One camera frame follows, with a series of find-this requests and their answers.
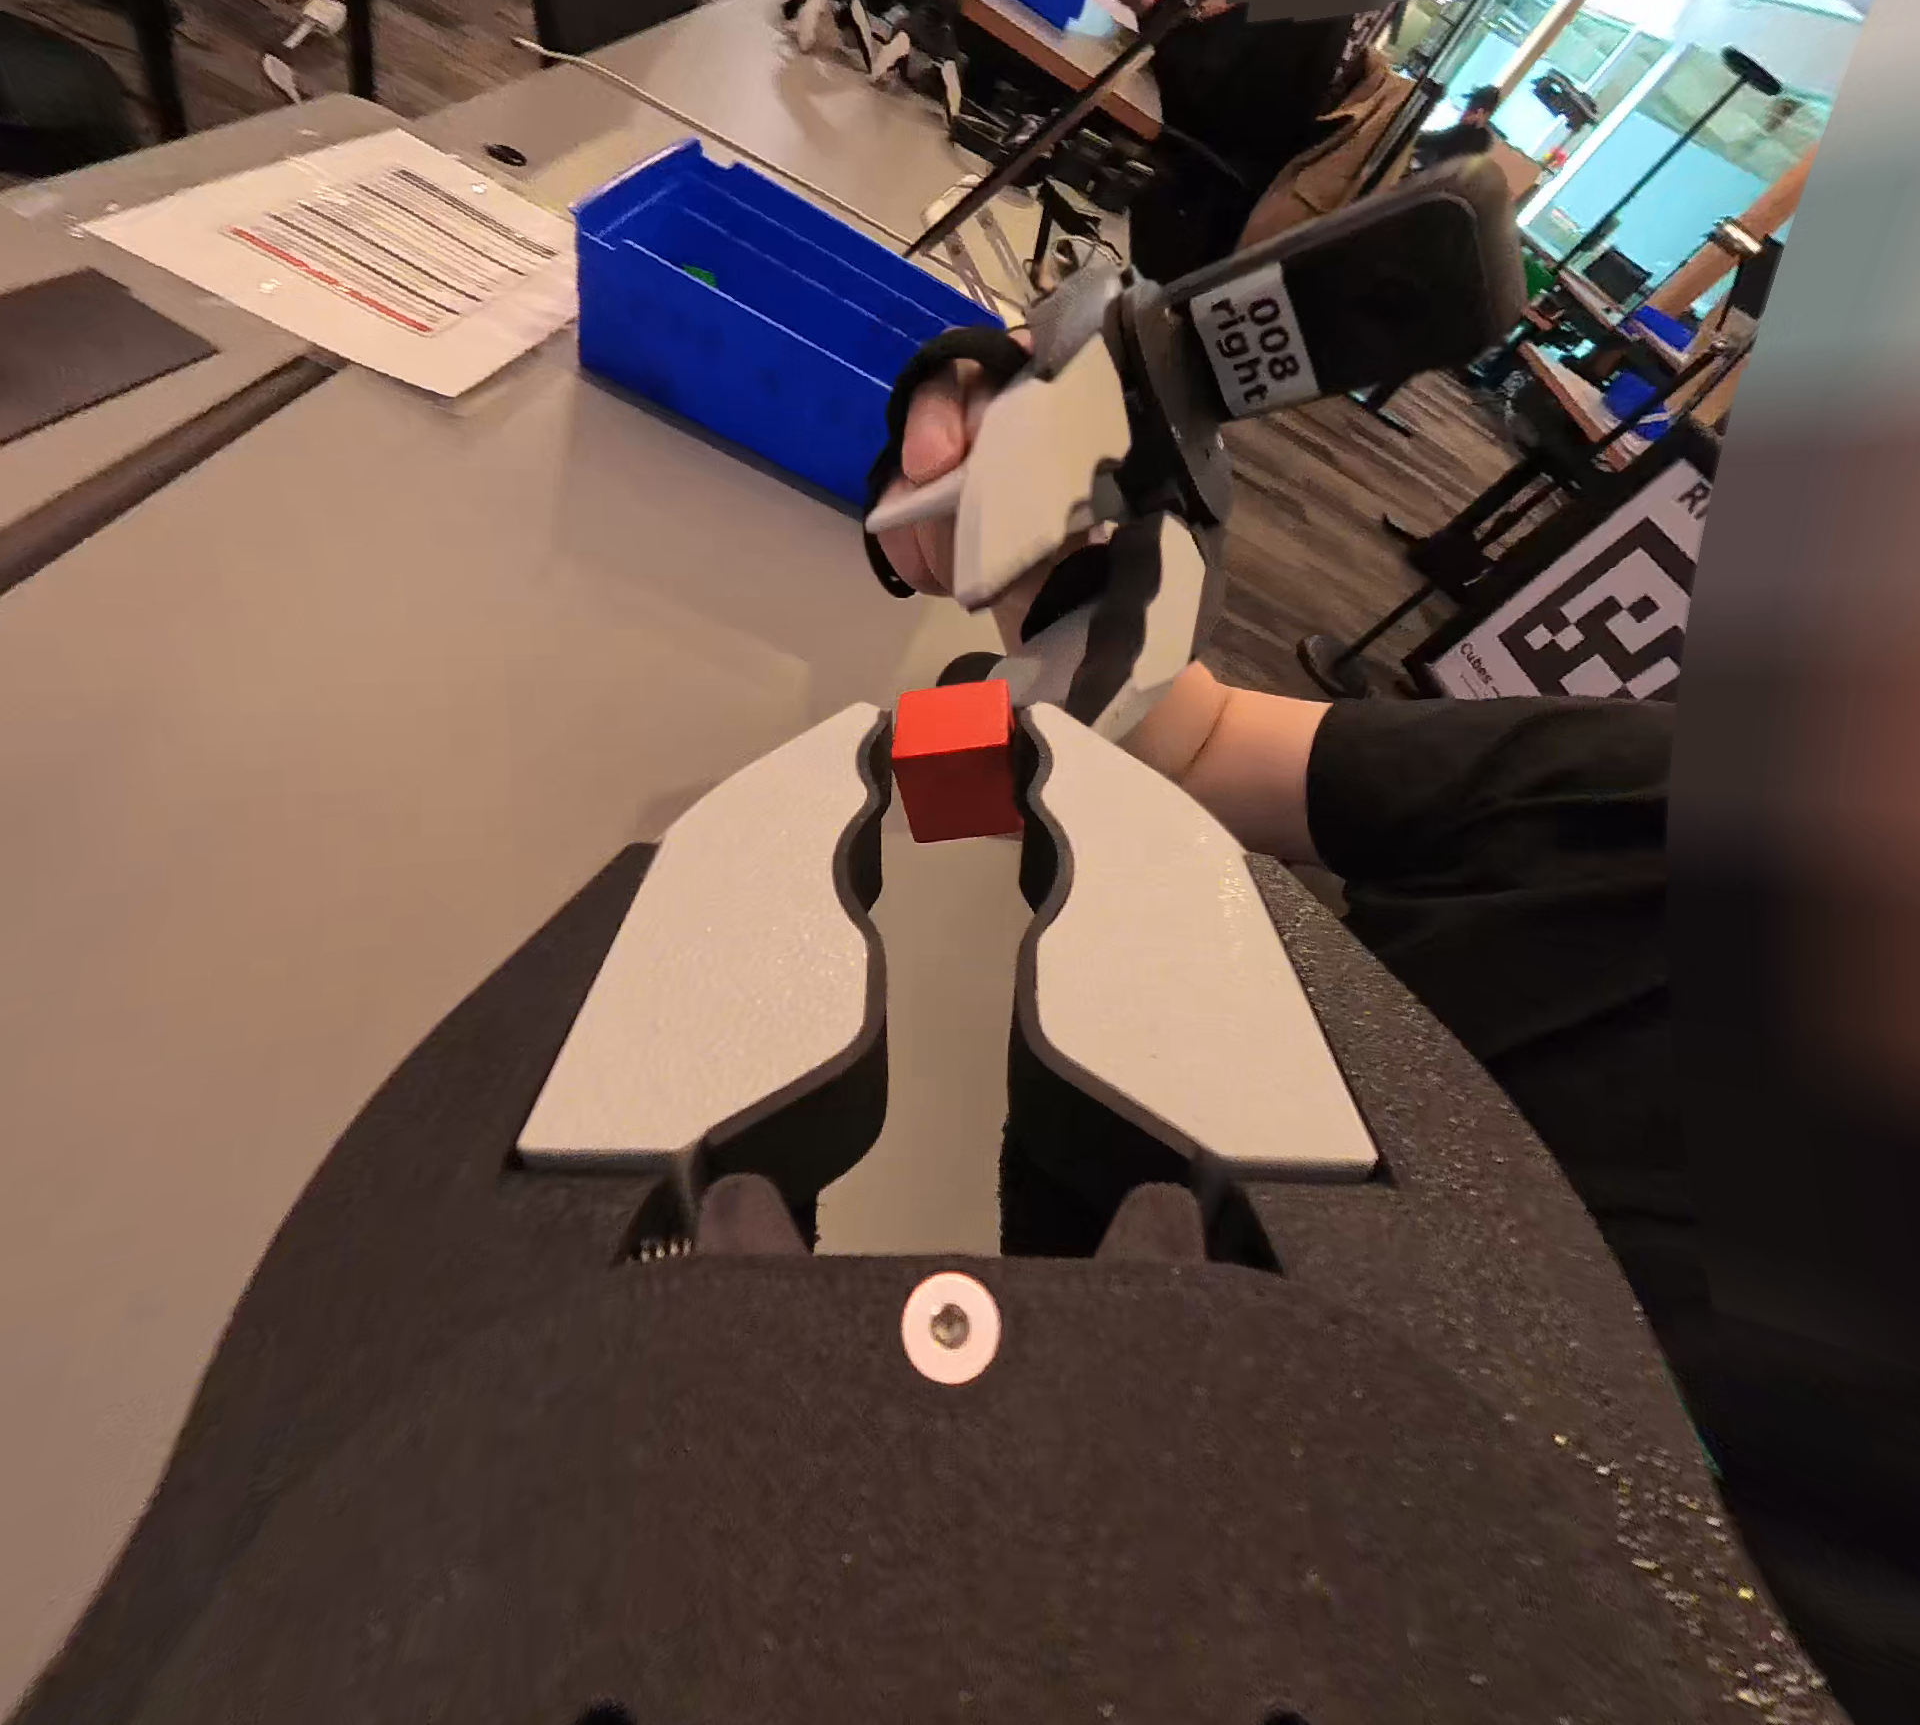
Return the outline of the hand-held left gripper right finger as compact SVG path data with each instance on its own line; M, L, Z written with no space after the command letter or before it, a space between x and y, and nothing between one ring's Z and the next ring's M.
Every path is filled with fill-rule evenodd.
M1233 835L1052 705L1028 768L1009 1154L1084 1232L1140 1184L1365 1184L1380 1145Z

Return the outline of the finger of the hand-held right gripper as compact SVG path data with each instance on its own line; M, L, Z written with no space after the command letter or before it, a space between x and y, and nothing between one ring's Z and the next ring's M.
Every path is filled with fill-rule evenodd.
M965 464L955 512L953 596L991 608L1030 570L1056 561L1091 526L1097 477L1129 455L1119 369L1104 337L1054 376L1024 376L996 395Z
M1186 518L1130 518L1052 567L996 677L1020 708L1129 738L1186 675L1212 608L1214 567Z

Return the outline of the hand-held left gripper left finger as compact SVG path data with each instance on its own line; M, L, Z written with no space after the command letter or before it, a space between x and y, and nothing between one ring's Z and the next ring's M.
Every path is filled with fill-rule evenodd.
M810 1227L888 1111L890 714L858 701L668 828L517 1137L526 1169L774 1184Z

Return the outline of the red wooden cube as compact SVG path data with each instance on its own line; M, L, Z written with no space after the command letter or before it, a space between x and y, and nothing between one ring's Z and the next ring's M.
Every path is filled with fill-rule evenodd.
M905 692L896 705L892 774L918 844L1017 837L1017 716L1007 680Z

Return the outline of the person's right forearm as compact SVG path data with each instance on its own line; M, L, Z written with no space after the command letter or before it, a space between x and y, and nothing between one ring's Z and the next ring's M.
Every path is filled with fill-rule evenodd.
M1194 660L1119 747L1186 788L1242 848L1291 867L1319 865L1309 764L1332 708L1231 686Z

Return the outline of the brown jacket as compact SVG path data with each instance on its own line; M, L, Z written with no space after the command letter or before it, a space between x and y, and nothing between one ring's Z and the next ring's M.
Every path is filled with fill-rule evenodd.
M1315 125L1319 140L1285 164L1261 194L1237 251L1321 222L1404 177L1421 132L1421 85L1395 71L1378 46L1358 57L1354 78Z

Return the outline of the black framed marker sign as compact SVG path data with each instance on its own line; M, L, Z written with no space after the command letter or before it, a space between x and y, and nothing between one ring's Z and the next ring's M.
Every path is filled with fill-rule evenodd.
M1712 498L1712 473L1677 458L1636 477L1621 505L1593 526L1572 531L1552 522L1539 550L1503 559L1485 602L1460 608L1406 658L1412 682L1457 701L1669 705Z

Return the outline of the spare black white gripper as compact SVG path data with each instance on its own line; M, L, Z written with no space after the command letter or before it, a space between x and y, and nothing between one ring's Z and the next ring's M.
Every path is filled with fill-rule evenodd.
M808 57L858 61L869 84L892 80L905 39L884 35L868 0L786 0L782 26Z
M894 41L905 44L903 80L940 104L948 132L955 136L968 108L968 50L959 0L920 0L907 9Z

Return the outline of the black pole with round disc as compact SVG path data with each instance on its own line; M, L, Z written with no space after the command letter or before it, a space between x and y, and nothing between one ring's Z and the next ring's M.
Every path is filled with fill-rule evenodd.
M1781 169L1781 117L1796 110L1781 100L1779 76L1736 46L1692 46L1680 57L1645 106L1652 123L1673 132L1645 194L1658 231L1695 238L1762 197Z

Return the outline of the paper in plastic sleeve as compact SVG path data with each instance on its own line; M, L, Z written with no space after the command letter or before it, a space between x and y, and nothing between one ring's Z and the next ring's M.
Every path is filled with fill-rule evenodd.
M579 319L571 218L390 128L85 231L316 352L461 397Z

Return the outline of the white power strip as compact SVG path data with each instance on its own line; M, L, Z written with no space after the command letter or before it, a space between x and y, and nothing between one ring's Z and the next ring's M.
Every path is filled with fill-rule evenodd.
M273 97L284 104L301 104L306 93L301 87L295 59L314 41L338 41L349 24L348 0L305 0L299 18L282 41L264 52L260 59L262 76Z

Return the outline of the black desk inlay plate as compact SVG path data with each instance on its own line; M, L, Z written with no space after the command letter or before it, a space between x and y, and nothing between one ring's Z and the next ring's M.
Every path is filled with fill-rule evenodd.
M83 268L3 294L3 443L85 414L217 345L131 289Z

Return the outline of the black office chair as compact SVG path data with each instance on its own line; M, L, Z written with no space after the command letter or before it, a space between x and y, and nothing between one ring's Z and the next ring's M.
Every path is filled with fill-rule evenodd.
M3 15L3 177L57 177L135 154L142 138L114 69L31 18Z

